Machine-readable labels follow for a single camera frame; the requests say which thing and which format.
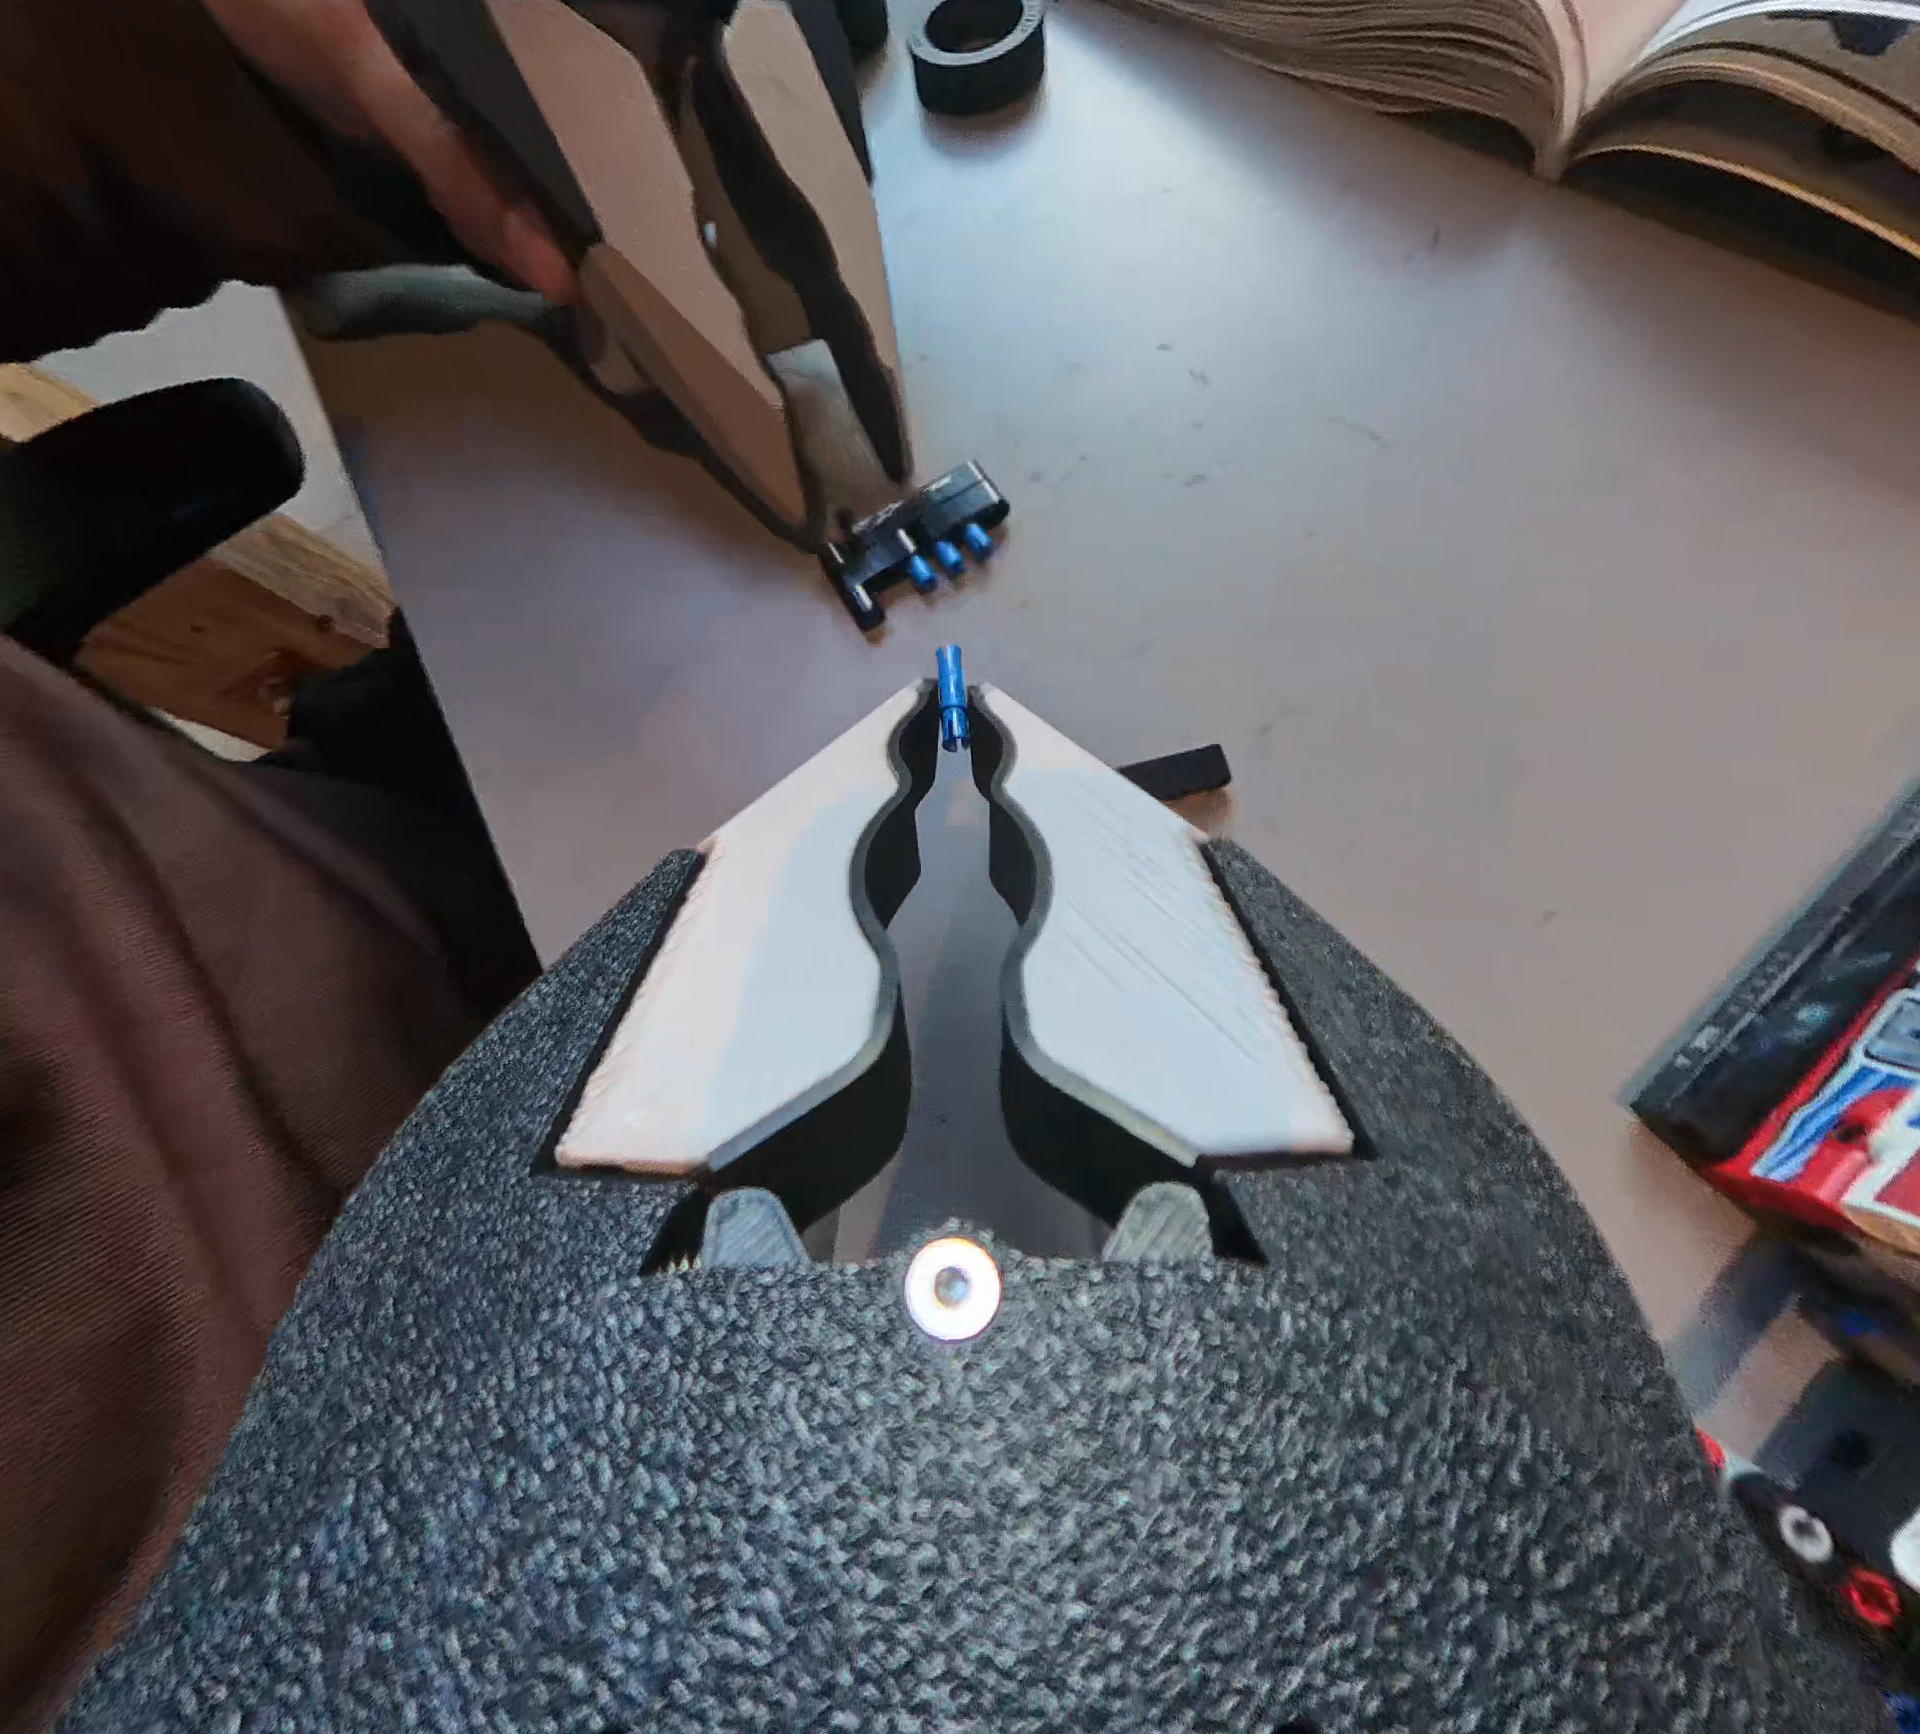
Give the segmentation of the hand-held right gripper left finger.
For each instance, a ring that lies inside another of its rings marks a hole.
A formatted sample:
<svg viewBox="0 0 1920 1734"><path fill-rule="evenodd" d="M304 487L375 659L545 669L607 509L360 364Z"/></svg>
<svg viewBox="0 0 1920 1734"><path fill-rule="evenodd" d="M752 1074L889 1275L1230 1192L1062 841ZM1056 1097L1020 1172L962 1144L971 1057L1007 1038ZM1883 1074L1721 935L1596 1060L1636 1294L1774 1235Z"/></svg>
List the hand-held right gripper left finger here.
<svg viewBox="0 0 1920 1734"><path fill-rule="evenodd" d="M553 1170L761 1191L814 1226L895 1156L911 1068L891 925L940 758L938 688L909 685L708 835Z"/></svg>

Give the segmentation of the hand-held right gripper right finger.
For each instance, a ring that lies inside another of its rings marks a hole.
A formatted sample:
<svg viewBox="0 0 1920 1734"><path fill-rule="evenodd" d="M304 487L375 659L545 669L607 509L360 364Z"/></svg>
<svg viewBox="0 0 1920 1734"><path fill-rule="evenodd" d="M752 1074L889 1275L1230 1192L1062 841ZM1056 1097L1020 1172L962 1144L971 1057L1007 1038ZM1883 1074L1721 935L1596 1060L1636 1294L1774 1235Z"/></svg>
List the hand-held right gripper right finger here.
<svg viewBox="0 0 1920 1734"><path fill-rule="evenodd" d="M971 693L1020 1162L1108 1226L1151 1187L1337 1164L1357 1128L1212 862L1212 838L991 685Z"/></svg>

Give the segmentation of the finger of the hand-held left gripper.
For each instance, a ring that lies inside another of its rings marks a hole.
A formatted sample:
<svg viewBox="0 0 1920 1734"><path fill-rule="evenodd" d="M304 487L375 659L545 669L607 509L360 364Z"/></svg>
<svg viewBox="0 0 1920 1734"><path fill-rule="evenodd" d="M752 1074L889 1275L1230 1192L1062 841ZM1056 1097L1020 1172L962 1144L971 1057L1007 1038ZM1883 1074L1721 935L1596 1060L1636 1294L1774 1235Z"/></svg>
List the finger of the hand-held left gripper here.
<svg viewBox="0 0 1920 1734"><path fill-rule="evenodd" d="M621 363L782 539L811 542L785 396L717 271L643 63L563 0L485 8L587 206L594 236L577 277L602 341L594 375L612 384Z"/></svg>
<svg viewBox="0 0 1920 1734"><path fill-rule="evenodd" d="M788 0L738 0L717 29L716 169L755 273L755 341L817 349L874 471L901 487L913 452L872 183Z"/></svg>

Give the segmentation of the short black brick beam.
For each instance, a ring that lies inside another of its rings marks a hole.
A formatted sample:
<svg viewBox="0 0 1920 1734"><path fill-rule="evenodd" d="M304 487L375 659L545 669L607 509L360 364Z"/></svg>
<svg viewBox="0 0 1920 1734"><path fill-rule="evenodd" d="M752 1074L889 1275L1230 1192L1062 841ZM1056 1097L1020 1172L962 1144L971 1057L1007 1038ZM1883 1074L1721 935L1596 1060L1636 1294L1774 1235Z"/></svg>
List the short black brick beam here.
<svg viewBox="0 0 1920 1734"><path fill-rule="evenodd" d="M1164 807L1223 793L1234 781L1228 755L1218 743L1126 763L1115 767L1115 775Z"/></svg>

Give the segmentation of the black brick assembly blue pins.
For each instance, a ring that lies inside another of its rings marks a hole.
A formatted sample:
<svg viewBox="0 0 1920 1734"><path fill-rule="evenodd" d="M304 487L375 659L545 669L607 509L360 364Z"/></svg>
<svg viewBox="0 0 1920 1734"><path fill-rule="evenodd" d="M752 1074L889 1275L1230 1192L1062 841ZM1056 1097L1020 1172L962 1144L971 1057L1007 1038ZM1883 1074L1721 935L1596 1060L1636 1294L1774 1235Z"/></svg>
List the black brick assembly blue pins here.
<svg viewBox="0 0 1920 1734"><path fill-rule="evenodd" d="M842 518L820 553L828 589L868 636L886 620L886 597L900 586L930 597L995 554L995 528L1012 503L974 461L949 466L908 497Z"/></svg>

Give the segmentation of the light grey desk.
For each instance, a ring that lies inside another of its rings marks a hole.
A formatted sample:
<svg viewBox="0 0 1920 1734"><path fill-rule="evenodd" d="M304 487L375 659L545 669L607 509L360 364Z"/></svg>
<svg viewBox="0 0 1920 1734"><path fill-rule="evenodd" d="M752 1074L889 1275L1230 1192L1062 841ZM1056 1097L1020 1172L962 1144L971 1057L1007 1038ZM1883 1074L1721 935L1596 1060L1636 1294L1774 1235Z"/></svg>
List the light grey desk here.
<svg viewBox="0 0 1920 1734"><path fill-rule="evenodd" d="M1916 329L1165 29L1020 115L864 87L916 452L995 561L861 636L502 327L300 338L541 965L926 674L1200 820L1575 1187L1728 1445L1819 1369L1627 1085L1916 779Z"/></svg>

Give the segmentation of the black printed toy box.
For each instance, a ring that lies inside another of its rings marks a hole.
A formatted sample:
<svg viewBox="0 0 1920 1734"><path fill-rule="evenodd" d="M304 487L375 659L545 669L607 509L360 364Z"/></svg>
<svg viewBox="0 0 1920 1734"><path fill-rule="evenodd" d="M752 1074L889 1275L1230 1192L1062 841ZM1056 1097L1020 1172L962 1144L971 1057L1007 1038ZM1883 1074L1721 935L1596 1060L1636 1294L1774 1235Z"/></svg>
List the black printed toy box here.
<svg viewBox="0 0 1920 1734"><path fill-rule="evenodd" d="M1733 1160L1917 955L1917 787L1682 1027L1629 1091L1691 1169Z"/></svg>

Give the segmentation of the person's brown sweater torso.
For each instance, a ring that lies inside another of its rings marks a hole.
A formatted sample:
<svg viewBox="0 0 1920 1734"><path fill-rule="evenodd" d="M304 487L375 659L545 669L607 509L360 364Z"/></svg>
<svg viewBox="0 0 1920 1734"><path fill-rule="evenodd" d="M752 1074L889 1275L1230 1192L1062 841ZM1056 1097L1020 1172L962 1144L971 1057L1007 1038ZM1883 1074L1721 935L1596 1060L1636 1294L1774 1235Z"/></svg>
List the person's brown sweater torso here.
<svg viewBox="0 0 1920 1734"><path fill-rule="evenodd" d="M400 628L252 763L1 669L1 1722L41 1730L340 1209L537 965Z"/></svg>

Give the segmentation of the black office chair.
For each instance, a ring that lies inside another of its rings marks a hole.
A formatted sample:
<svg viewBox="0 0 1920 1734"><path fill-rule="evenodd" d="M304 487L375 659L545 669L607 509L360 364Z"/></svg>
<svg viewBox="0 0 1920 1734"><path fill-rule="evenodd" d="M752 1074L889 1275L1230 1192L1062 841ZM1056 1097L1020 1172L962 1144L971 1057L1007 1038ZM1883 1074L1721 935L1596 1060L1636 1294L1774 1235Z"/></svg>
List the black office chair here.
<svg viewBox="0 0 1920 1734"><path fill-rule="evenodd" d="M69 666L108 619L279 511L305 462L259 386L205 379L1 450L1 632Z"/></svg>

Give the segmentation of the red toy race car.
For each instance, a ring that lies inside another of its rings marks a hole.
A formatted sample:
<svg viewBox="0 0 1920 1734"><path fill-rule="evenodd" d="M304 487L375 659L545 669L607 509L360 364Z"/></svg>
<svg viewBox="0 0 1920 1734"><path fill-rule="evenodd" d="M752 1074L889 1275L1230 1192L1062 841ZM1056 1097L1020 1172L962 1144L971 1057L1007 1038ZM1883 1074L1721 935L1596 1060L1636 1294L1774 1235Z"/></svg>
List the red toy race car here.
<svg viewBox="0 0 1920 1734"><path fill-rule="evenodd" d="M1889 975L1702 1179L1747 1212L1917 1256L1917 969Z"/></svg>

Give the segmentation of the toy car chassis parts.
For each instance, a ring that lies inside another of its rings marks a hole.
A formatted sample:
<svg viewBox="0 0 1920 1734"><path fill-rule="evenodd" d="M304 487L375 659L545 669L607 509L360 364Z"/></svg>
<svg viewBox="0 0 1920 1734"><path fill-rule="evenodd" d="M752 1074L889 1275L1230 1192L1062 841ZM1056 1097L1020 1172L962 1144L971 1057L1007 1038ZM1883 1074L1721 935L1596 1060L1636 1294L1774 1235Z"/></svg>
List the toy car chassis parts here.
<svg viewBox="0 0 1920 1734"><path fill-rule="evenodd" d="M1751 1235L1666 1359L1716 1483L1917 1729L1916 1298L1838 1243Z"/></svg>

